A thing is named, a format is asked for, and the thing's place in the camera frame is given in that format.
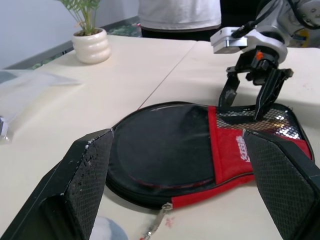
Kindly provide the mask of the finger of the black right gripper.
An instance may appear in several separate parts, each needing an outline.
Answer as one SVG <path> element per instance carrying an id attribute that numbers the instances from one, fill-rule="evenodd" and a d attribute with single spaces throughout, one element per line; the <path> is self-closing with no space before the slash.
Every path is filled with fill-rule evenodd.
<path id="1" fill-rule="evenodd" d="M 281 88 L 287 79 L 288 69 L 272 69 L 267 75 L 256 98 L 254 112 L 254 119 L 256 121 L 262 119 L 269 111 L 272 104 L 277 100 Z"/>
<path id="2" fill-rule="evenodd" d="M 230 108 L 237 96 L 237 89 L 240 85 L 240 80 L 236 73 L 228 73 L 227 81 L 219 96 L 218 106 L 220 108 Z"/>

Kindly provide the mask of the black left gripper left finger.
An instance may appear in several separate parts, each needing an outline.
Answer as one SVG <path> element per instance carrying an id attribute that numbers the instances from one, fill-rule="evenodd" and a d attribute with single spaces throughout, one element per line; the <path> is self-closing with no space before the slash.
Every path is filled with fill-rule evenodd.
<path id="1" fill-rule="evenodd" d="M 114 138 L 89 133 L 38 183 L 0 240 L 89 240 L 104 193 Z"/>

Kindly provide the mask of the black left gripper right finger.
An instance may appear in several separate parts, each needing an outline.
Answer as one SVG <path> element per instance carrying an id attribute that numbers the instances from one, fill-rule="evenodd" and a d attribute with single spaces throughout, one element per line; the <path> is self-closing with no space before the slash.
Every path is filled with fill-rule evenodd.
<path id="1" fill-rule="evenodd" d="M 283 240 L 320 240 L 320 168 L 294 142 L 244 130 L 258 192 Z"/>

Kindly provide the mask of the yellow object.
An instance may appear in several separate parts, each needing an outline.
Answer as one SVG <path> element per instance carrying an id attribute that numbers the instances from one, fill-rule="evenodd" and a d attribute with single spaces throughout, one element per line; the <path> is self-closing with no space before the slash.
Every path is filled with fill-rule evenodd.
<path id="1" fill-rule="evenodd" d="M 309 30 L 304 28 L 295 32 L 292 38 L 292 44 L 295 48 L 308 48 L 309 47 Z"/>

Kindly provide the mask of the person in white shirt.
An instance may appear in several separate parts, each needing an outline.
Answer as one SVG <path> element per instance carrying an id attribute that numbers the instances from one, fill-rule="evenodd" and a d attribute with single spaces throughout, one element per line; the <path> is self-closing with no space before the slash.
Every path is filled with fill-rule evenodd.
<path id="1" fill-rule="evenodd" d="M 205 41 L 222 23 L 220 0 L 138 0 L 144 38 Z"/>

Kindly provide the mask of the metal zipper pull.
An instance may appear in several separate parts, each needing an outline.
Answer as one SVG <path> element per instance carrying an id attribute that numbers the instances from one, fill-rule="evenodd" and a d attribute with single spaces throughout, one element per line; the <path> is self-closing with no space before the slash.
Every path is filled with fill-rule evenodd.
<path id="1" fill-rule="evenodd" d="M 161 225 L 162 220 L 164 219 L 165 215 L 173 209 L 173 204 L 167 202 L 161 207 L 161 210 L 157 214 L 154 221 L 150 224 L 146 232 L 142 235 L 139 240 L 151 240 L 154 233 L 157 231 L 159 226 Z"/>

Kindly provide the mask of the clear plastic bag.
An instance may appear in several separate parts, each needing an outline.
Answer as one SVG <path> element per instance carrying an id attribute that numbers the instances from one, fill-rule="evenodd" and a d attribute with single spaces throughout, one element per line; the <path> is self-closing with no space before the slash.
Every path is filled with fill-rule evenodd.
<path id="1" fill-rule="evenodd" d="M 14 121 L 46 89 L 80 84 L 79 80 L 36 70 L 0 70 L 0 145 L 11 142 Z"/>

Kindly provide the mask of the white ribbed plant pot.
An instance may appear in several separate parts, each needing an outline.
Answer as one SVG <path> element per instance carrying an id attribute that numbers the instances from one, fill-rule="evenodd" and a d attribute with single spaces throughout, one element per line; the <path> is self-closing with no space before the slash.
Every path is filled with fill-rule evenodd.
<path id="1" fill-rule="evenodd" d="M 96 28 L 93 35 L 80 35 L 76 32 L 72 36 L 72 45 L 77 59 L 84 64 L 99 64 L 109 59 L 111 48 L 107 32 L 103 28 Z"/>

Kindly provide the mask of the green potted plant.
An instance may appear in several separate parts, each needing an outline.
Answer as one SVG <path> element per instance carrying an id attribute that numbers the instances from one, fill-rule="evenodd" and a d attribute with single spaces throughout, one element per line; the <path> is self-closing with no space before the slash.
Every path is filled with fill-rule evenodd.
<path id="1" fill-rule="evenodd" d="M 67 9 L 76 21 L 76 26 L 81 30 L 76 32 L 76 37 L 93 36 L 101 32 L 96 27 L 97 10 L 101 0 L 56 0 Z"/>

